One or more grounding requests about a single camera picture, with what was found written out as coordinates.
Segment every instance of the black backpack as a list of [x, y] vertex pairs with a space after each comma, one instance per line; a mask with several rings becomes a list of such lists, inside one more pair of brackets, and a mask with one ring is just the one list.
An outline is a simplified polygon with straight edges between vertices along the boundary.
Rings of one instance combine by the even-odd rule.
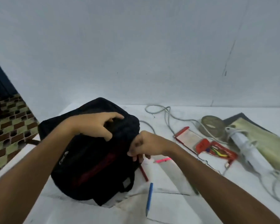
[[105, 127], [113, 134], [110, 141], [83, 134], [76, 135], [54, 167], [51, 177], [55, 185], [75, 200], [90, 200], [102, 205], [117, 192], [127, 192], [134, 184], [138, 162], [127, 156], [132, 140], [139, 134], [139, 120], [114, 103], [97, 98], [81, 107], [41, 122], [38, 131], [43, 140], [59, 123], [70, 116], [118, 112], [123, 120], [114, 119]]

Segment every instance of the tiled floor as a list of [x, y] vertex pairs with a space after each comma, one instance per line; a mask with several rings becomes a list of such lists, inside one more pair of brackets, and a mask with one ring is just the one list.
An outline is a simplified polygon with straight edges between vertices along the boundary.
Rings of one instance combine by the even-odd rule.
[[38, 134], [38, 121], [19, 94], [0, 101], [4, 118], [0, 118], [0, 169]]

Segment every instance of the red pencil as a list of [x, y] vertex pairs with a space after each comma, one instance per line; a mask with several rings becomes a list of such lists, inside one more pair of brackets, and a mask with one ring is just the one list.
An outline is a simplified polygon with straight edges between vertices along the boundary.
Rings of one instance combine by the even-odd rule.
[[147, 175], [146, 175], [146, 173], [145, 173], [145, 171], [143, 170], [143, 168], [142, 168], [141, 165], [140, 165], [140, 170], [141, 170], [142, 175], [143, 175], [143, 177], [145, 178], [145, 180], [146, 180], [147, 182], [149, 182], [149, 179], [148, 179], [148, 177], [147, 177]]

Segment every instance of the white table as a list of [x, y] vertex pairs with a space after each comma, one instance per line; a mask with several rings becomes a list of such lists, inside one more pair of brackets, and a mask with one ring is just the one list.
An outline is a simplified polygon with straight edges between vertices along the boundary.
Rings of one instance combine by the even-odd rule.
[[[60, 114], [73, 110], [80, 105], [82, 104], [71, 104]], [[173, 140], [172, 133], [164, 122], [163, 113], [155, 115], [146, 113], [145, 105], [120, 106], [140, 120], [149, 122], [158, 135]], [[172, 107], [172, 113], [183, 119], [201, 119], [205, 115], [214, 115], [225, 119], [240, 112], [280, 136], [280, 108]], [[185, 126], [190, 126], [191, 130], [197, 132], [191, 123], [171, 119], [170, 124], [176, 132]], [[141, 123], [140, 125], [141, 130], [151, 131], [145, 124]], [[33, 147], [33, 145], [27, 145], [22, 149], [0, 171], [0, 176], [22, 159]], [[154, 196], [154, 210], [151, 208], [149, 212], [153, 216], [151, 219], [158, 222], [146, 219], [143, 216], [148, 184], [145, 183], [140, 171], [137, 170], [135, 177], [135, 186], [137, 187], [133, 187], [132, 191], [126, 195], [126, 197], [130, 196], [129, 198], [112, 208], [92, 205], [94, 204], [92, 201], [75, 202], [60, 192], [52, 179], [49, 178], [25, 223], [106, 223], [109, 219], [113, 223], [188, 223], [189, 219], [191, 223], [221, 223], [205, 200], [201, 196], [194, 195], [174, 162], [158, 165], [146, 160], [142, 166], [149, 179], [154, 183], [154, 191], [159, 192], [159, 196]], [[246, 190], [280, 218], [280, 203], [265, 191], [258, 177], [246, 171], [239, 161], [232, 164], [225, 177]], [[161, 192], [172, 192], [173, 194], [162, 194]], [[172, 211], [172, 214], [176, 215], [169, 214], [173, 217], [168, 220], [162, 211]]]

